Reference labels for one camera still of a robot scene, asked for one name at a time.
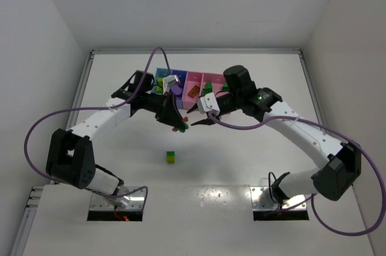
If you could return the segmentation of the purple lego plate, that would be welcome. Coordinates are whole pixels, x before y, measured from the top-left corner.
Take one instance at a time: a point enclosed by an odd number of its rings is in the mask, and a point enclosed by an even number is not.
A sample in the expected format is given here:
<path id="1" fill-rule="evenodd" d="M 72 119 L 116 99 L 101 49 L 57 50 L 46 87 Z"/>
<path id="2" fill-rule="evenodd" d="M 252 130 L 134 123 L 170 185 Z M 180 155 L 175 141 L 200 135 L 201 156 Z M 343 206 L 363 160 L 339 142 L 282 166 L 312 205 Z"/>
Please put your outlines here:
<path id="1" fill-rule="evenodd" d="M 170 92 L 175 94 L 175 95 L 181 95 L 182 94 L 182 89 L 178 85 L 174 85 L 169 88 Z"/>

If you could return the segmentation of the dark green square lego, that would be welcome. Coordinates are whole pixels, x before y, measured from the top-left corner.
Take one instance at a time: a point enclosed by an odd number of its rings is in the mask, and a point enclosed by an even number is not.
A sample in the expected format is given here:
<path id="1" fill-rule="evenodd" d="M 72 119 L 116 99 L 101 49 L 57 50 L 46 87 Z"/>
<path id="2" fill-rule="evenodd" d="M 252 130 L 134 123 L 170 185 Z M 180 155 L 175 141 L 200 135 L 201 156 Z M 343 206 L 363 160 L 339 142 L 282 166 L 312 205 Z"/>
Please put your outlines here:
<path id="1" fill-rule="evenodd" d="M 201 95 L 204 96 L 208 93 L 212 93 L 213 92 L 213 87 L 212 87 L 212 83 L 205 83 L 203 88 L 202 88 L 202 93 Z"/>

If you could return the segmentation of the orange brown lego plate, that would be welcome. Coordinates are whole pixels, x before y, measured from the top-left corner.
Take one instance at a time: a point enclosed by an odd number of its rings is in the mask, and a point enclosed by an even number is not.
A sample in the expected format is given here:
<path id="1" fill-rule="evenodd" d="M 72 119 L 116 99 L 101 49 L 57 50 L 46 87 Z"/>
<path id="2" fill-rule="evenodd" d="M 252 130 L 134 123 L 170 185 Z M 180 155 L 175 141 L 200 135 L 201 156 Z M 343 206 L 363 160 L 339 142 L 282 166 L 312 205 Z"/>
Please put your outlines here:
<path id="1" fill-rule="evenodd" d="M 188 92 L 188 96 L 189 96 L 190 98 L 194 98 L 194 97 L 196 97 L 196 96 L 199 94 L 199 92 L 200 92 L 199 86 L 195 85 L 195 86 L 193 86 L 193 88 Z"/>

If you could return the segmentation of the green lime lego pair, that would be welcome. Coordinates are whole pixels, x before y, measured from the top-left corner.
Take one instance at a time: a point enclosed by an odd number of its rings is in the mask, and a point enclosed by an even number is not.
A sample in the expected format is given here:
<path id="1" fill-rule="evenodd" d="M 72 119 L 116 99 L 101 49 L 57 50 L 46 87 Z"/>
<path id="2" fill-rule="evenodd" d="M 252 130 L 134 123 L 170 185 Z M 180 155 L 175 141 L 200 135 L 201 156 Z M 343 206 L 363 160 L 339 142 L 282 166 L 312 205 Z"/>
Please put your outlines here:
<path id="1" fill-rule="evenodd" d="M 166 163 L 174 164 L 176 162 L 176 153 L 174 151 L 166 152 Z"/>

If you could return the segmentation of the lego stack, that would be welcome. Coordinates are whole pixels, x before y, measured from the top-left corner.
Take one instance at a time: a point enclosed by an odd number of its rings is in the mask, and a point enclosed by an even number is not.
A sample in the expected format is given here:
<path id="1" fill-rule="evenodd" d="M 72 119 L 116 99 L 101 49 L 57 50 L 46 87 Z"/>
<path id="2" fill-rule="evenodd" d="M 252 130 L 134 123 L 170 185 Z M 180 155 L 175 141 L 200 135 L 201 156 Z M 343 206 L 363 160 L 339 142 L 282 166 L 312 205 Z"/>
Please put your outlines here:
<path id="1" fill-rule="evenodd" d="M 183 117 L 180 121 L 174 124 L 172 131 L 185 133 L 189 129 L 188 121 L 189 119 L 187 116 Z"/>

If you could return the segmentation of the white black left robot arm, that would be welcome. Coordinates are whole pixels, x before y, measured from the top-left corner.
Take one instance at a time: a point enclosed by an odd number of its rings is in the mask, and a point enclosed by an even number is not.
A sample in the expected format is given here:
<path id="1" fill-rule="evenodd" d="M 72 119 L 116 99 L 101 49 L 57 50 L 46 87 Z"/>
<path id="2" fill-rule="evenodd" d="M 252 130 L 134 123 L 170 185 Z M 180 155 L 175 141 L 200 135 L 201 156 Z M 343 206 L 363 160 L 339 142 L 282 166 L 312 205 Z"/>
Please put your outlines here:
<path id="1" fill-rule="evenodd" d="M 188 127 L 176 104 L 177 75 L 162 78 L 162 92 L 152 93 L 157 82 L 151 73 L 136 71 L 115 91 L 101 110 L 68 130 L 57 129 L 49 146 L 46 173 L 56 181 L 115 198 L 122 179 L 95 162 L 93 144 L 135 112 L 154 113 L 159 123 L 185 131 Z"/>

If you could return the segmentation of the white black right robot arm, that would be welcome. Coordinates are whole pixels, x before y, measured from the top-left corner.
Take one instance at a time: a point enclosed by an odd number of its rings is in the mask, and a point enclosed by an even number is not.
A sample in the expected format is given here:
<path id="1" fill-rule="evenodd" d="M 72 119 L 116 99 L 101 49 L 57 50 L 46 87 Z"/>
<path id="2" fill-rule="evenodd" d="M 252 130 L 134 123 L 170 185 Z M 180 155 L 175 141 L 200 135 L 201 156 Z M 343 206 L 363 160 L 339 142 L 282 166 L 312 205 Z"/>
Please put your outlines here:
<path id="1" fill-rule="evenodd" d="M 229 91 L 216 97 L 208 93 L 197 99 L 189 109 L 203 114 L 214 112 L 213 118 L 199 120 L 199 125 L 213 125 L 224 114 L 241 110 L 259 123 L 281 133 L 300 148 L 315 164 L 315 168 L 285 172 L 271 183 L 267 203 L 284 204 L 297 195 L 321 194 L 331 201 L 339 200 L 361 174 L 361 153 L 349 142 L 302 122 L 302 118 L 273 90 L 257 88 L 248 70 L 242 65 L 223 72 Z"/>

